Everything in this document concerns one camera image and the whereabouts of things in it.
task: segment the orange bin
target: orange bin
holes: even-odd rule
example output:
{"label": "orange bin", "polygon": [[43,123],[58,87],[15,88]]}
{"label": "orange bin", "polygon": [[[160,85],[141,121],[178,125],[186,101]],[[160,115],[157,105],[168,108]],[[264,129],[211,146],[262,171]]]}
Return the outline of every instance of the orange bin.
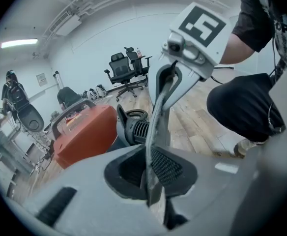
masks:
{"label": "orange bin", "polygon": [[[68,113],[85,104],[89,107],[64,122]],[[116,121],[117,113],[112,106],[96,106],[89,100],[66,109],[52,125],[55,160],[66,169],[80,160],[105,153],[117,137]]]}

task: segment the office chair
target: office chair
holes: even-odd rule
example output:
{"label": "office chair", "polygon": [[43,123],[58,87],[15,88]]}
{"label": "office chair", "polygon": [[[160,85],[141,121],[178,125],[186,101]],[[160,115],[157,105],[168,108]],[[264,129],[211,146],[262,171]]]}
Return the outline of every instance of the office chair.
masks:
{"label": "office chair", "polygon": [[128,63],[128,57],[125,57],[123,53],[117,53],[111,56],[111,62],[109,63],[112,71],[113,77],[110,76],[110,71],[105,70],[104,72],[108,74],[108,77],[112,84],[122,83],[125,85],[125,88],[118,92],[116,101],[119,101],[119,97],[125,92],[131,92],[134,97],[137,97],[134,93],[134,89],[140,88],[143,90],[142,86],[129,86],[128,83],[130,79],[136,77],[137,74],[135,71],[131,70]]}
{"label": "office chair", "polygon": [[149,71],[149,59],[152,57],[147,57],[145,58],[147,60],[147,67],[143,67],[142,64],[142,58],[144,58],[145,56],[142,57],[138,57],[137,53],[134,51],[133,47],[124,47],[124,49],[126,49],[126,54],[129,57],[129,59],[131,60],[131,64],[133,65],[134,71],[136,72],[137,76],[138,75],[145,75],[145,79],[142,80],[141,82],[144,82],[144,85],[147,87],[148,86],[148,76],[147,73]]}

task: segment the person in white shirt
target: person in white shirt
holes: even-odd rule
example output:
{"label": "person in white shirt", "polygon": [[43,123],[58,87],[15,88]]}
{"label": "person in white shirt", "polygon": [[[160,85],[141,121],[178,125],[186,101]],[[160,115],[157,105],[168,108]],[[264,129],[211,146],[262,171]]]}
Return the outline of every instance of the person in white shirt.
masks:
{"label": "person in white shirt", "polygon": [[[6,117],[0,116],[0,127]],[[19,152],[14,149],[13,143],[5,136],[0,128],[0,153],[6,157],[9,162],[17,168],[21,173],[31,175],[34,171],[32,164],[27,162]]]}

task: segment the jeans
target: jeans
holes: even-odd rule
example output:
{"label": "jeans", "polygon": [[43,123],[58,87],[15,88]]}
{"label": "jeans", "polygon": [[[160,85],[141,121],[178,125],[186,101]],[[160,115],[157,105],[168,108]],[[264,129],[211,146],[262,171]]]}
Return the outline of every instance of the jeans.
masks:
{"label": "jeans", "polygon": [[3,132],[0,132],[0,153],[21,173],[29,175],[33,170],[33,166],[22,157],[21,153],[15,149],[14,144],[8,140]]}
{"label": "jeans", "polygon": [[[207,109],[224,127],[252,142],[264,142],[274,134],[268,124],[273,85],[274,79],[266,73],[236,77],[210,92]],[[275,105],[270,119],[274,127],[284,125]]]}

